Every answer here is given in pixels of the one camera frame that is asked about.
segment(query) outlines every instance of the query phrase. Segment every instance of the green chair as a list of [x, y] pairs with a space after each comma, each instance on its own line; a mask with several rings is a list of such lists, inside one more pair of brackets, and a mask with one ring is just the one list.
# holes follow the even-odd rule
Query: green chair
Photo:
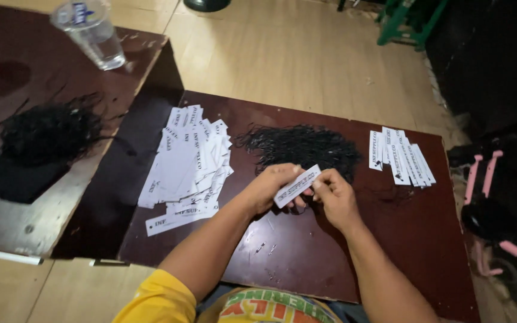
[[436, 25], [448, 0], [388, 0], [376, 18], [381, 25], [376, 42], [383, 46], [390, 41], [415, 46], [424, 51], [426, 39]]

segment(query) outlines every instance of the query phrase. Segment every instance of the person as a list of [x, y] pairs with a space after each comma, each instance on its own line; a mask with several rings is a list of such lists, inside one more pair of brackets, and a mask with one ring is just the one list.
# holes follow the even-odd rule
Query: person
[[[197, 315], [196, 306], [219, 283], [231, 255], [254, 216], [265, 213], [281, 187], [304, 170], [267, 167], [239, 195], [192, 232], [143, 282], [114, 323], [285, 322], [346, 323], [337, 307], [310, 297], [241, 287], [219, 297]], [[328, 221], [348, 242], [366, 317], [372, 323], [439, 322], [420, 292], [388, 259], [364, 225], [352, 187], [335, 170], [324, 170], [303, 194], [323, 203]], [[298, 197], [294, 203], [305, 206]]]

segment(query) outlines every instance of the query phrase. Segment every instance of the stack of white tags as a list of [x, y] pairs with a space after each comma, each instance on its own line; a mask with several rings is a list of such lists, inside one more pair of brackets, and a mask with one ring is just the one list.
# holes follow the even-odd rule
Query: stack of white tags
[[222, 120], [202, 118], [200, 105], [174, 107], [157, 149], [138, 205], [167, 203], [167, 214], [147, 220], [147, 234], [161, 233], [218, 210], [218, 196], [230, 167], [232, 143]]
[[394, 183], [427, 187], [436, 183], [418, 144], [411, 144], [404, 130], [382, 127], [382, 132], [370, 131], [368, 166], [381, 171], [389, 164]]

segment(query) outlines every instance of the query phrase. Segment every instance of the wooden floor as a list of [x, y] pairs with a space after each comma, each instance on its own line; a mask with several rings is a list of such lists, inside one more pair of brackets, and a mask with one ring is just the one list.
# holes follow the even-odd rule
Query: wooden floor
[[[45, 12], [60, 2], [0, 0]], [[212, 14], [178, 0], [111, 2], [115, 25], [171, 37], [189, 90], [435, 133], [447, 148], [468, 141], [435, 103], [423, 56], [377, 46], [377, 27], [359, 11], [308, 0], [233, 0]], [[0, 260], [0, 322], [110, 322], [152, 271]], [[517, 321], [487, 280], [474, 282], [483, 322]]]

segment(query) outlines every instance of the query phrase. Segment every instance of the water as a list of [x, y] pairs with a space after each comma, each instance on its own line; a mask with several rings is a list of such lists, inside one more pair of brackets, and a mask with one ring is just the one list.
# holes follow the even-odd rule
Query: water
[[67, 30], [67, 34], [101, 70], [125, 64], [119, 38], [108, 19], [90, 28]]

